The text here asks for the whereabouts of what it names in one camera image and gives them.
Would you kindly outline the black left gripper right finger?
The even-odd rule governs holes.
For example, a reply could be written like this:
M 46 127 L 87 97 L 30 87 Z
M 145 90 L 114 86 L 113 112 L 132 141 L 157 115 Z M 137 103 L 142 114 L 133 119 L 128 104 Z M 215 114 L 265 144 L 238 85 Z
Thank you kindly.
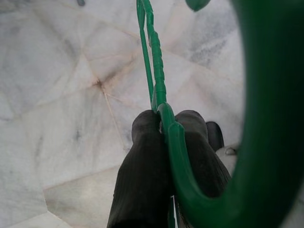
M 175 119 L 185 130 L 188 157 L 199 188 L 210 198 L 219 197 L 231 176 L 216 152 L 207 152 L 206 121 L 196 111 L 182 111 Z

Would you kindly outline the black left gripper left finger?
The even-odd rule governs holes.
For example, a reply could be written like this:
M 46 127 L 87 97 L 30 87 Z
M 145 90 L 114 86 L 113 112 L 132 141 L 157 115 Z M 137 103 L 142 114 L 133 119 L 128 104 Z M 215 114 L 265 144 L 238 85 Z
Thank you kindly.
M 133 145 L 117 174 L 106 228 L 168 228 L 171 173 L 159 116 L 143 111 L 131 134 Z

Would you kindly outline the green plastic hanger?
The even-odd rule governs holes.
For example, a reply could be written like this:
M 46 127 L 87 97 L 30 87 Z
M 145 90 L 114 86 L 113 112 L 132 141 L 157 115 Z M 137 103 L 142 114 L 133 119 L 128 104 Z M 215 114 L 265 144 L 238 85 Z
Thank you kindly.
M 161 116 L 175 196 L 193 228 L 277 228 L 304 177 L 304 0 L 232 0 L 246 64 L 243 139 L 218 198 L 193 176 L 184 129 L 166 100 L 160 41 L 149 0 L 136 0 L 151 108 Z

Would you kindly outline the black robot left foot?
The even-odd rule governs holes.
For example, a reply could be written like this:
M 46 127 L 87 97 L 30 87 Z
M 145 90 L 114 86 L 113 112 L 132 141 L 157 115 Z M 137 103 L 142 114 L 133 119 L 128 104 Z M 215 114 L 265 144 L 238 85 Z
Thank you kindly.
M 216 122 L 206 122 L 206 126 L 208 133 L 207 152 L 208 154 L 212 154 L 225 146 L 223 134 L 220 126 Z

